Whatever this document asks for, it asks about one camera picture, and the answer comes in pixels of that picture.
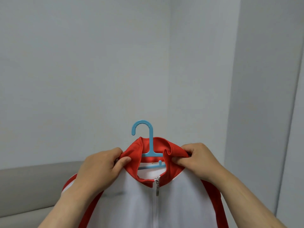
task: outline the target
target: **forearm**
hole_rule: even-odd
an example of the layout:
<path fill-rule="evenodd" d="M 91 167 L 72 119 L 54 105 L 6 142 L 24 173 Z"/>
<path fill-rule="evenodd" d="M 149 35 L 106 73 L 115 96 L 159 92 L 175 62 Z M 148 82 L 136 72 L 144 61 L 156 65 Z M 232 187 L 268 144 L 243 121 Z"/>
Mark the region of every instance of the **forearm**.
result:
<path fill-rule="evenodd" d="M 69 188 L 38 228 L 78 227 L 91 197 L 81 190 Z"/>
<path fill-rule="evenodd" d="M 238 228 L 285 227 L 267 207 L 225 168 L 214 178 Z"/>

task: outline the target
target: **collar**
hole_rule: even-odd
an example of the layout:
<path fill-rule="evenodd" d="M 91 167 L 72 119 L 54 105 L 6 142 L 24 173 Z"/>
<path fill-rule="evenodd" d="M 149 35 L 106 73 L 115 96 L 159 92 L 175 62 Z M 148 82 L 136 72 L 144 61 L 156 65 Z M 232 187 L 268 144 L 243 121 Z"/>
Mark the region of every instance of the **collar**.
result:
<path fill-rule="evenodd" d="M 153 138 L 153 146 L 155 153 L 163 153 L 163 157 L 141 157 L 142 153 L 149 151 L 149 139 L 139 137 L 134 141 L 129 148 L 123 152 L 120 156 L 130 157 L 132 160 L 125 166 L 126 171 L 137 181 L 148 186 L 153 187 L 153 179 L 143 179 L 137 176 L 139 164 L 141 162 L 158 162 L 159 160 L 164 161 L 166 164 L 166 171 L 161 174 L 159 184 L 163 186 L 168 184 L 173 178 L 175 178 L 180 172 L 183 171 L 184 167 L 179 166 L 172 162 L 172 157 L 189 157 L 187 152 L 164 138 L 155 137 Z"/>

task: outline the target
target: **blue hanger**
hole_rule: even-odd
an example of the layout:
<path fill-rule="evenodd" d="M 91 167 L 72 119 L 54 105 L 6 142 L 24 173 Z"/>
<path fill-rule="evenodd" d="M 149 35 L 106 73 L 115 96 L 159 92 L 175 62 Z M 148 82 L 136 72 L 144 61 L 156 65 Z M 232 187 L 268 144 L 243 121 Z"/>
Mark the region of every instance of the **blue hanger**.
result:
<path fill-rule="evenodd" d="M 150 122 L 148 122 L 146 120 L 139 120 L 139 121 L 135 122 L 134 125 L 132 126 L 132 135 L 133 136 L 135 135 L 135 129 L 140 124 L 146 124 L 149 127 L 149 146 L 150 146 L 149 152 L 148 153 L 143 153 L 141 156 L 142 157 L 162 157 L 163 156 L 162 153 L 155 153 L 154 152 L 154 149 L 153 149 L 153 126 L 151 125 Z M 159 161 L 158 163 L 159 163 L 158 165 L 141 166 L 141 167 L 139 167 L 139 170 L 166 167 L 166 165 L 162 164 L 161 161 Z"/>

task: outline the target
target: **right hand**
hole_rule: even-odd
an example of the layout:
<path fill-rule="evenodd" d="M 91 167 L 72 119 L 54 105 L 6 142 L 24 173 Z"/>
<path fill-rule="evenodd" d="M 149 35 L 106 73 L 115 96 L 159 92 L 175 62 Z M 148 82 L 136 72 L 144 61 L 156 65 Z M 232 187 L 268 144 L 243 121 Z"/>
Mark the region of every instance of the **right hand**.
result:
<path fill-rule="evenodd" d="M 191 157 L 173 157 L 172 161 L 191 170 L 200 179 L 213 183 L 218 174 L 225 170 L 203 143 L 187 144 L 182 148 L 191 153 Z"/>

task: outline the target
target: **finger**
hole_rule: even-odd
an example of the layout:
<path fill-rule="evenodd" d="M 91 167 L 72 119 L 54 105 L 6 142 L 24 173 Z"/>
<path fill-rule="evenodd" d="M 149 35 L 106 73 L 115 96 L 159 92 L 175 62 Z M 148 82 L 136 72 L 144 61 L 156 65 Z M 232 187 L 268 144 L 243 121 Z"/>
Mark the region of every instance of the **finger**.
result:
<path fill-rule="evenodd" d="M 185 151 L 189 152 L 189 153 L 193 153 L 194 151 L 194 145 L 193 144 L 185 144 L 183 146 L 181 146 L 182 149 L 184 149 Z"/>
<path fill-rule="evenodd" d="M 110 152 L 113 155 L 113 161 L 115 161 L 116 158 L 119 158 L 119 156 L 123 153 L 123 151 L 119 147 L 111 149 Z"/>
<path fill-rule="evenodd" d="M 191 166 L 191 157 L 173 157 L 172 161 L 180 166 L 190 169 Z"/>
<path fill-rule="evenodd" d="M 123 157 L 121 158 L 120 160 L 118 160 L 118 162 L 116 162 L 116 164 L 114 165 L 112 171 L 113 173 L 118 176 L 121 169 L 127 165 L 129 162 L 131 161 L 131 158 L 130 157 Z"/>

